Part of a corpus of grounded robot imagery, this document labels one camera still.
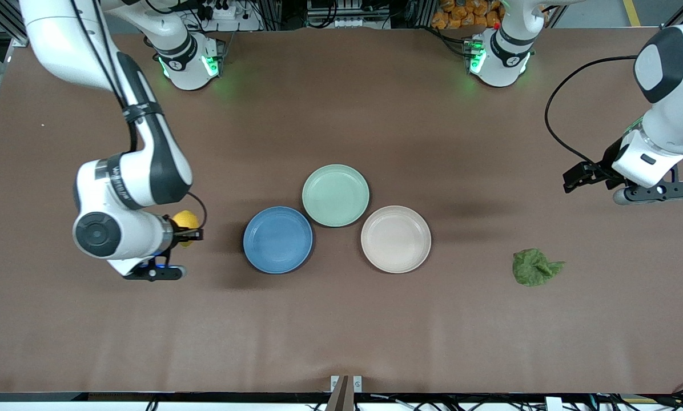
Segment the yellow lemon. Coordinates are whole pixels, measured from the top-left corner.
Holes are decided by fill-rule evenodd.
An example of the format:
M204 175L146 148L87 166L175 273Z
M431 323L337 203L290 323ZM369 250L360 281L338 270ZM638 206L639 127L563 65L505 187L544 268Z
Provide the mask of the yellow lemon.
M171 219L174 219L178 224L184 226L186 229L200 228L200 221L192 211L180 211L172 216ZM196 240L186 240L184 244L180 245L183 248L187 248L190 247L193 242L196 242Z

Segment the green lettuce leaf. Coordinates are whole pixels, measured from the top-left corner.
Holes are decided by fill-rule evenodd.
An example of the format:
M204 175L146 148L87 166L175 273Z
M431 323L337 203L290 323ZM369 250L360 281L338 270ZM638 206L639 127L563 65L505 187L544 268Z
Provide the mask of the green lettuce leaf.
M550 261L539 249L525 249L513 254L513 277L526 287L546 284L564 266L564 261Z

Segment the blue plate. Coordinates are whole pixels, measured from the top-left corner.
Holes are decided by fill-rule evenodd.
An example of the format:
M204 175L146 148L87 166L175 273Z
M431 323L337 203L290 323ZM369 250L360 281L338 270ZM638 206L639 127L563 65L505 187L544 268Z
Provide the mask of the blue plate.
M312 254L315 237L300 211L284 206L253 216L243 234L243 252L250 265L266 274L298 269Z

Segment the mint green plate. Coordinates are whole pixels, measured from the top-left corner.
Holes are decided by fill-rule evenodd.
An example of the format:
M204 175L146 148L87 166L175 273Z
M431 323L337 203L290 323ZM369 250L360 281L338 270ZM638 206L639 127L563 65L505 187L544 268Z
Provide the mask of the mint green plate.
M326 227L345 227L367 210L371 192L360 172L343 164L329 164L312 172L302 189L308 216Z

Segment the beige plate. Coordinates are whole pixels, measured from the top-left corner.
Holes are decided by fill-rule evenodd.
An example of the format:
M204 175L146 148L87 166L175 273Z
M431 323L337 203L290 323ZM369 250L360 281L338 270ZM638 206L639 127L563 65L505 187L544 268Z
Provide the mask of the beige plate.
M417 211L402 205L380 208L364 222L360 244L377 269L402 274L424 263L432 247L431 230Z

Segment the orange snack packets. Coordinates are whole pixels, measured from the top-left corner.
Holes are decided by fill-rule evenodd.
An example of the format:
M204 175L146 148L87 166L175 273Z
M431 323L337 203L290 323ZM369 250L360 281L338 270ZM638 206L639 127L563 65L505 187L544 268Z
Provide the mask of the orange snack packets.
M501 0L438 0L431 27L438 30L477 25L498 28L505 12Z

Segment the white power strip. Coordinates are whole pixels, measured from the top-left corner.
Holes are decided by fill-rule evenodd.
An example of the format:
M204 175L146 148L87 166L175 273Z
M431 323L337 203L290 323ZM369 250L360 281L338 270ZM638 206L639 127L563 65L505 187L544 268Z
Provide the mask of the white power strip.
M266 24L252 0L193 0L188 27L203 32L263 31Z

